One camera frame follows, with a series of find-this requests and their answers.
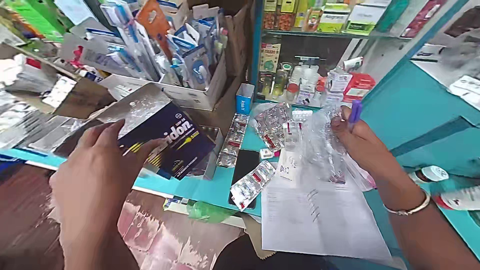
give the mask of medicine bottle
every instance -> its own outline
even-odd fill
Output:
[[[448,179],[448,173],[438,166],[428,166],[408,174],[417,184],[438,182]]]

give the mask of bangle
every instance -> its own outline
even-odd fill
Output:
[[[414,208],[414,209],[412,209],[412,210],[393,211],[393,210],[387,208],[387,207],[385,206],[385,204],[384,204],[384,207],[385,207],[385,209],[387,209],[387,211],[388,211],[389,213],[396,214],[396,215],[399,215],[399,216],[409,216],[409,215],[411,215],[411,214],[414,214],[414,213],[416,213],[416,212],[418,212],[418,211],[420,211],[420,210],[423,210],[423,209],[424,209],[425,207],[427,207],[428,204],[430,203],[430,198],[431,198],[430,194],[429,194],[428,192],[426,192],[423,188],[422,188],[422,191],[423,191],[423,192],[425,193],[425,195],[426,195],[425,200],[423,201],[422,204],[420,204],[418,207],[416,207],[416,208]]]

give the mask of smartphone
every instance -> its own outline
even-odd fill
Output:
[[[240,150],[237,156],[237,164],[235,165],[235,170],[233,171],[232,185],[240,180],[243,176],[247,175],[249,172],[253,171],[258,164],[260,164],[260,153],[250,150]],[[228,203],[235,205],[232,200],[232,193],[228,196]],[[255,208],[257,204],[257,198],[255,198],[248,206],[248,209]]]

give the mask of right hand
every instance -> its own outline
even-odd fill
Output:
[[[358,165],[370,174],[380,176],[388,176],[397,169],[401,170],[395,157],[367,123],[360,120],[352,132],[348,130],[347,119],[352,110],[347,106],[342,106],[341,109],[342,117],[335,117],[331,121],[332,130]]]

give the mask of left hand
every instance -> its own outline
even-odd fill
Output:
[[[124,120],[88,129],[67,161],[50,178],[60,211],[60,241],[73,244],[117,232],[117,220],[133,182],[150,152],[163,139],[150,140],[122,155],[118,135]]]

